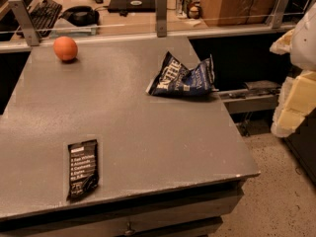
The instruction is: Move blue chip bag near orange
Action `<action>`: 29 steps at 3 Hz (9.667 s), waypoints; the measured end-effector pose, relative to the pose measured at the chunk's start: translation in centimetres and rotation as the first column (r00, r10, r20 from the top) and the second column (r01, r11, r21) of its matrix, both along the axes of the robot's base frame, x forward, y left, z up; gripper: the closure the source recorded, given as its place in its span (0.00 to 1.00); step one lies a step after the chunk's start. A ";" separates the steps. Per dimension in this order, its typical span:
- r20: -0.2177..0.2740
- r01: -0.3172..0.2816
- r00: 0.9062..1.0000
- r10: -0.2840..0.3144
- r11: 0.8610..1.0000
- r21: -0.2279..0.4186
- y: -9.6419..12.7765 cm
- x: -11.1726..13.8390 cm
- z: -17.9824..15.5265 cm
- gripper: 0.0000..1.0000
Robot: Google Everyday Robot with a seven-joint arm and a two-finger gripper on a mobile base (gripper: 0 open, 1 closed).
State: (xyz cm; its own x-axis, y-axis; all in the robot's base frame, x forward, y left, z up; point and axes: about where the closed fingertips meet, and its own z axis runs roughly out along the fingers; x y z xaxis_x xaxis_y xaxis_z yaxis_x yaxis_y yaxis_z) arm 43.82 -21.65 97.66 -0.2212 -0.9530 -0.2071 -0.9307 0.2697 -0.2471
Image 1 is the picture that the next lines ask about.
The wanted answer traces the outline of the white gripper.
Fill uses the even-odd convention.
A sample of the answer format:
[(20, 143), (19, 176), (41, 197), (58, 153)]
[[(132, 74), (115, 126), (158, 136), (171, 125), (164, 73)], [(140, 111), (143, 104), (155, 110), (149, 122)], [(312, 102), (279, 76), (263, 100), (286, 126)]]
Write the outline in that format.
[[(273, 42), (270, 52), (290, 53), (294, 30), (290, 30)], [(304, 117), (316, 108), (316, 72), (302, 72), (295, 79), (287, 77), (281, 86), (278, 105), (273, 115), (271, 132), (276, 137), (293, 134)]]

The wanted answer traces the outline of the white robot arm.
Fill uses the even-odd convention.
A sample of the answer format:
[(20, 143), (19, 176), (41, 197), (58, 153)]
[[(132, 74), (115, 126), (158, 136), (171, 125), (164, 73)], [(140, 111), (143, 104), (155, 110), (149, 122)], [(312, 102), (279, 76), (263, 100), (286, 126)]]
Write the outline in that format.
[(275, 54), (290, 54), (292, 65), (301, 69), (295, 78), (283, 82), (271, 132), (288, 137), (316, 108), (316, 4), (296, 24), (270, 47)]

